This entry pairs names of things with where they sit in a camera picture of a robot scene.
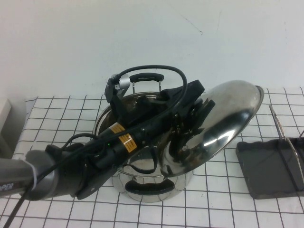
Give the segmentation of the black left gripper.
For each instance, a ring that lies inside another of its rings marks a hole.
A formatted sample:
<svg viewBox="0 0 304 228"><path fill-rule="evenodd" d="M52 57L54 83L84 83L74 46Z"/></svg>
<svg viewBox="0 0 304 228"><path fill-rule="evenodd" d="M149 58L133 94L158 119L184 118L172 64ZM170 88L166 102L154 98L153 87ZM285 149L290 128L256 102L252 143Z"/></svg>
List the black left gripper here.
<svg viewBox="0 0 304 228"><path fill-rule="evenodd" d="M150 143L168 132L179 132L183 122L201 126L204 114L209 114L216 104L209 99L199 100L204 91L201 82L194 80L186 87L161 90L154 99L143 97L142 117L147 123L142 127L142 141Z"/></svg>

